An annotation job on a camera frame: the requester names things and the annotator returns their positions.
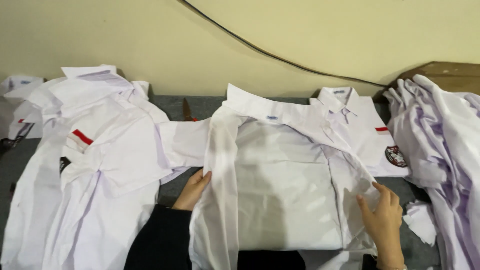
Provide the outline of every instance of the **red and white flag patch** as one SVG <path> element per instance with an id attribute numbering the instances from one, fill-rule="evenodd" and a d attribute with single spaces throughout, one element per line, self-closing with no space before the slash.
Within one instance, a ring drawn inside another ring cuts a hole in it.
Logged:
<path id="1" fill-rule="evenodd" d="M 92 143 L 93 140 L 89 137 L 85 136 L 80 130 L 76 129 L 72 133 L 68 134 L 68 138 L 75 141 L 78 146 L 80 146 L 83 150 L 87 149 Z"/>
<path id="2" fill-rule="evenodd" d="M 379 135 L 390 135 L 390 131 L 388 131 L 388 127 L 376 127 L 375 130 Z"/>

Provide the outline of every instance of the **cream wall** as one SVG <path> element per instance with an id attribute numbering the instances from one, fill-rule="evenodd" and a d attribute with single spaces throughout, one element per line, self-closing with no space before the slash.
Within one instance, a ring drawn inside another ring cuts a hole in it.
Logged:
<path id="1" fill-rule="evenodd" d="M 190 1 L 257 46 L 328 73 L 388 84 L 433 60 L 480 63 L 479 0 Z M 157 94 L 224 95 L 227 83 L 264 97 L 379 90 L 265 57 L 175 0 L 2 0 L 0 37 L 0 80 L 106 63 Z"/>

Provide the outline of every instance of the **electrical wire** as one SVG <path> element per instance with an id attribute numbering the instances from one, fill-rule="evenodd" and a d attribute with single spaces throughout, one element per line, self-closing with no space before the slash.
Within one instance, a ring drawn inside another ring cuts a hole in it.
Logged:
<path id="1" fill-rule="evenodd" d="M 347 77 L 347 76 L 340 76 L 340 75 L 335 75 L 335 74 L 329 74 L 329 73 L 325 73 L 325 72 L 320 72 L 320 71 L 317 71 L 315 69 L 311 69 L 311 68 L 308 68 L 308 67 L 305 67 L 305 66 L 302 66 L 300 64 L 297 64 L 295 62 L 292 62 L 290 60 L 286 60 L 286 59 L 283 59 L 279 56 L 276 56 L 275 54 L 272 54 L 256 45 L 254 45 L 253 43 L 247 41 L 246 39 L 240 37 L 239 35 L 233 33 L 232 31 L 226 29 L 225 27 L 223 27 L 221 24 L 217 23 L 216 21 L 214 21 L 213 19 L 211 19 L 210 17 L 208 17 L 207 15 L 205 15 L 205 13 L 201 12 L 199 9 L 197 9 L 196 7 L 194 7 L 192 4 L 190 4 L 189 2 L 187 2 L 186 0 L 177 0 L 179 1 L 180 3 L 182 3 L 183 5 L 189 7 L 191 10 L 195 11 L 199 16 L 201 16 L 202 18 L 206 19 L 207 21 L 213 23 L 214 25 L 216 25 L 217 27 L 221 28 L 223 31 L 229 33 L 231 36 L 234 36 L 236 39 L 238 39 L 239 41 L 241 41 L 242 43 L 244 43 L 245 45 L 251 47 L 252 49 L 256 50 L 257 52 L 259 53 L 262 53 L 266 56 L 269 56 L 271 58 L 274 58 L 274 59 L 277 59 L 278 61 L 281 61 L 283 63 L 286 63 L 286 64 L 289 64 L 289 65 L 292 65 L 296 68 L 299 68 L 301 70 L 304 70 L 304 71 L 307 71 L 307 72 L 310 72 L 310 73 L 314 73 L 314 74 L 317 74 L 317 75 L 322 75 L 322 76 L 329 76 L 329 77 L 334 77 L 334 78 L 337 78 L 337 79 L 342 79 L 342 80 L 347 80 L 347 81 L 352 81 L 352 82 L 357 82 L 357 83 L 364 83 L 364 84 L 370 84 L 370 85 L 373 85 L 373 86 L 378 86 L 378 87 L 388 87 L 388 85 L 382 85 L 382 84 L 378 84 L 378 83 L 374 83 L 374 82 L 370 82 L 370 81 L 366 81 L 366 80 L 362 80 L 362 79 L 357 79 L 357 78 L 353 78 L 353 77 Z"/>

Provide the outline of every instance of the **black jacket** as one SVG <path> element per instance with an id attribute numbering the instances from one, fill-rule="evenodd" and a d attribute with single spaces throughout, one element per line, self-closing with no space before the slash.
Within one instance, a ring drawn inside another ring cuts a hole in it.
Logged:
<path id="1" fill-rule="evenodd" d="M 190 270 L 188 246 L 192 212 L 156 205 L 128 252 L 125 270 Z M 377 270 L 364 256 L 362 270 Z M 297 251 L 240 251 L 238 270 L 304 270 Z"/>

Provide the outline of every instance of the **gray table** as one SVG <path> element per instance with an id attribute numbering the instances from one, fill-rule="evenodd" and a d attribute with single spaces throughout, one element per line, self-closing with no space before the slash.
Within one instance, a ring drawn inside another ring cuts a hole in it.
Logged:
<path id="1" fill-rule="evenodd" d="M 150 101 L 162 109 L 172 121 L 182 121 L 182 100 L 187 98 L 192 114 L 199 120 L 211 117 L 221 106 L 225 97 L 183 97 L 183 96 L 153 96 Z M 271 98 L 275 101 L 308 104 L 307 98 Z M 390 119 L 390 113 L 386 104 L 376 104 L 376 109 L 385 123 Z M 5 228 L 10 207 L 9 188 L 12 182 L 16 182 L 22 174 L 30 157 L 35 152 L 39 139 L 27 139 L 22 141 L 16 148 L 6 152 L 0 157 L 0 243 L 3 243 L 3 231 Z M 188 178 L 198 168 L 191 168 L 171 181 L 160 187 L 158 201 L 160 204 L 172 206 L 180 195 Z M 381 184 L 386 185 L 400 197 L 400 204 L 405 205 L 415 199 L 429 201 L 423 190 L 406 182 L 402 178 L 379 177 L 376 178 Z M 425 270 L 430 266 L 440 265 L 438 247 L 430 247 L 424 244 L 406 224 L 400 228 L 402 250 L 405 263 L 410 270 Z"/>

